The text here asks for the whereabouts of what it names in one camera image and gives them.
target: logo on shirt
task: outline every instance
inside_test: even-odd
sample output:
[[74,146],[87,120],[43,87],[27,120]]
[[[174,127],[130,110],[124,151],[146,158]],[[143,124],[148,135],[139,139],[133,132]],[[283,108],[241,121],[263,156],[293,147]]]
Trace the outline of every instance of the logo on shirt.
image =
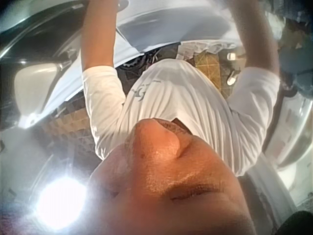
[[[156,82],[156,83],[161,83],[161,81],[157,81],[157,80],[154,80],[152,82]],[[134,97],[138,98],[138,102],[142,101],[143,98],[145,97],[146,95],[146,92],[147,92],[147,89],[148,87],[151,85],[151,83],[149,84],[142,84],[140,85],[137,90],[135,89],[131,89],[131,92],[134,93]]]

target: nose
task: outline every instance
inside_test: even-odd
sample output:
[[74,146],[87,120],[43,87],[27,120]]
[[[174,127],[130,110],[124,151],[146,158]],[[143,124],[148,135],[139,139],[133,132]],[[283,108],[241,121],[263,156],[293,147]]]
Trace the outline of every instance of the nose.
[[132,195],[140,203],[151,203],[151,196],[158,196],[168,185],[168,173],[179,153],[179,138],[156,120],[145,119],[133,128],[128,145],[133,162]]
[[180,143],[177,135],[163,127],[155,119],[137,123],[132,133],[134,161],[162,164],[175,159]]

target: side mirror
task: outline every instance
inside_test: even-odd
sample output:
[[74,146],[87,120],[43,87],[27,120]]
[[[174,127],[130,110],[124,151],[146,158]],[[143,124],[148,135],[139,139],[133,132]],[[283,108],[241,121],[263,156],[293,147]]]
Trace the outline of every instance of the side mirror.
[[60,64],[29,66],[18,71],[14,80],[14,93],[22,115],[39,114],[57,82]]

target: white t-shirt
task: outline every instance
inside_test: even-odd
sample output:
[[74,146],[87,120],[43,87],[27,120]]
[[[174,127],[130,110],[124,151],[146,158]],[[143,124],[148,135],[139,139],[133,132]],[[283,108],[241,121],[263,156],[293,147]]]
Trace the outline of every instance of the white t-shirt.
[[185,61],[163,60],[148,68],[125,97],[114,68],[83,73],[86,108],[101,159],[146,118],[180,120],[219,154],[235,175],[253,166],[266,137],[279,89],[267,70],[246,68],[225,100],[212,82]]

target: bright light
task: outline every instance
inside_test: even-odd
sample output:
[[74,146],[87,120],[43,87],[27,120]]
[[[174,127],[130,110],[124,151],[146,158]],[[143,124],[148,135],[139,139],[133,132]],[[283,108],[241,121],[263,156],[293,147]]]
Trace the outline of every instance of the bright light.
[[78,218],[85,197],[85,186],[71,178],[59,179],[41,193],[37,215],[54,230],[65,228]]
[[232,86],[235,84],[235,82],[237,81],[237,78],[236,77],[230,77],[228,80],[227,80],[227,84],[229,86]]

